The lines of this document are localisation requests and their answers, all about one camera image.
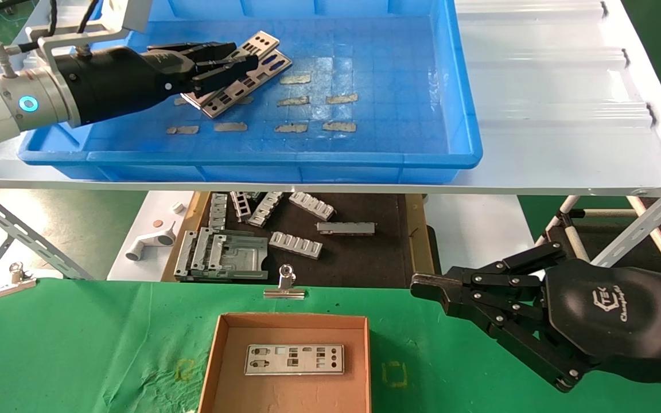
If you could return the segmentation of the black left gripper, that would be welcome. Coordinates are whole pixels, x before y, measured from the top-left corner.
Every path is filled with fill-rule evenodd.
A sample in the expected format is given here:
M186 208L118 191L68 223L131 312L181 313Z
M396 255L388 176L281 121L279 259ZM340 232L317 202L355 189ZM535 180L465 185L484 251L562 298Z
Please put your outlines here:
M236 50L234 42L149 45L142 53L121 45L89 57L57 57L55 63L75 102L71 123L92 124L149 109L181 92L202 97L231 85L259 67L256 55L227 58Z

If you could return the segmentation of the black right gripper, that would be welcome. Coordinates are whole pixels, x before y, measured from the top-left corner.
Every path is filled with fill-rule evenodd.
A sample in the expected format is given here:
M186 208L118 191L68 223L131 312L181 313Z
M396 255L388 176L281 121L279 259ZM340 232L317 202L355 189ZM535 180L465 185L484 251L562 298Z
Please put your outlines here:
M606 268L566 259L546 243L480 268L414 274L414 297L470 321L559 392L570 392L589 365L546 334L543 311L488 294L538 294L543 280L549 322L593 369L640 383L661 383L661 273ZM477 290L481 292L462 292Z

